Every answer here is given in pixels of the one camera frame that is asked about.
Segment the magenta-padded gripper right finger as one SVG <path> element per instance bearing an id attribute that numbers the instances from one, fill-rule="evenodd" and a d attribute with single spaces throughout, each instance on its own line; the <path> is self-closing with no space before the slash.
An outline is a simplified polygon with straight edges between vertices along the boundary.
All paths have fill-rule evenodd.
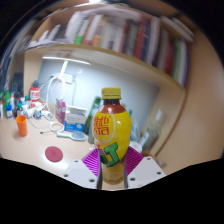
<path id="1" fill-rule="evenodd" d="M 143 187 L 166 174 L 151 157 L 142 156 L 134 148 L 128 147 L 124 159 L 124 187 L 133 189 Z"/>

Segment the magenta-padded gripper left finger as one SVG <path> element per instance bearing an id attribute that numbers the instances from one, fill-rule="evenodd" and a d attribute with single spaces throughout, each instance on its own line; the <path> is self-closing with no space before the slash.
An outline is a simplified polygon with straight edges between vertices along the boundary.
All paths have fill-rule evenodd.
<path id="1" fill-rule="evenodd" d="M 74 159 L 63 173 L 63 178 L 84 188 L 102 188 L 100 154 L 93 149 L 82 159 Z"/>

